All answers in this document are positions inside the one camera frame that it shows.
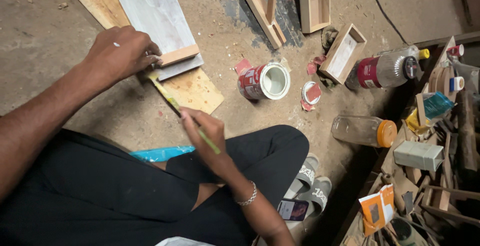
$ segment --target dusty floor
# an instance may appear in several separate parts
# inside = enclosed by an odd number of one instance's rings
[[[79,63],[96,34],[103,29],[77,0],[68,0],[68,8],[58,10],[57,5],[64,1],[33,0],[31,4],[27,0],[1,0],[0,114],[38,95]],[[225,102],[213,115],[225,122],[226,136],[276,124],[294,126],[305,133],[310,151],[320,158],[319,173],[337,183],[356,147],[331,136],[333,118],[337,114],[377,114],[383,108],[382,99],[388,96],[388,91],[351,92],[344,86],[329,91],[322,86],[323,95],[316,110],[304,112],[300,106],[301,87],[306,81],[318,80],[316,75],[307,76],[306,65],[322,52],[321,33],[303,35],[295,8],[279,9],[285,14],[282,14],[286,19],[282,29],[285,35],[288,32],[288,43],[272,51],[269,44],[265,44],[258,24],[252,26],[245,16],[248,8],[243,0],[178,1],[201,49],[205,60],[202,67],[225,96]],[[460,0],[380,1],[409,42],[455,35],[468,29],[464,28]],[[331,0],[331,4],[334,26],[341,28],[353,22],[367,38],[363,57],[402,45],[375,0]],[[214,19],[224,25],[218,26]],[[244,99],[238,92],[235,72],[229,70],[242,56],[252,65],[282,57],[288,59],[292,68],[288,94],[281,100],[255,105]],[[88,103],[66,127],[108,139],[131,151],[189,144],[177,117],[159,93],[150,84],[142,86],[135,77],[120,82]]]

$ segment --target hand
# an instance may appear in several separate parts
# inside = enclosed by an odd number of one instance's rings
[[[222,177],[225,163],[230,163],[231,158],[227,154],[224,137],[224,123],[213,118],[207,113],[187,107],[180,108],[183,128],[191,143],[195,146],[200,158],[215,173]],[[198,128],[194,119],[200,124],[203,132],[220,149],[220,154],[215,154],[213,149],[198,134]]]
[[[113,27],[99,33],[79,71],[106,87],[123,80],[153,63],[162,64],[159,46],[150,36],[133,26]]]

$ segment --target silver chain bracelet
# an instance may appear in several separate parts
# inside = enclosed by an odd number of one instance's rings
[[[253,182],[253,181],[250,181],[250,182],[253,184],[253,194],[251,195],[251,198],[247,201],[244,201],[244,202],[238,202],[237,201],[237,204],[240,205],[240,206],[250,205],[250,203],[253,202],[255,197],[257,197],[257,186],[255,185],[255,182]]]

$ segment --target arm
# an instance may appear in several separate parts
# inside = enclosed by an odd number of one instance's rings
[[[146,51],[155,55],[146,56]],[[159,55],[150,37],[132,26],[107,29],[98,34],[80,64],[0,118],[0,202],[75,112],[118,81],[157,62]]]
[[[213,173],[230,186],[235,200],[249,200],[254,193],[254,187],[237,169],[231,157],[226,154],[223,122],[199,110],[184,107],[180,110],[183,127],[190,141],[199,152],[201,159]],[[198,135],[194,119],[202,126],[205,134],[218,146],[222,153],[216,155]],[[241,209],[250,226],[268,245],[295,245],[285,221],[259,189],[257,189],[257,197],[253,202],[241,206]]]

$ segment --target phone screen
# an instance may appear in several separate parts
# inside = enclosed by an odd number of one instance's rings
[[[302,200],[283,199],[277,211],[284,220],[303,221],[307,214],[308,202]]]

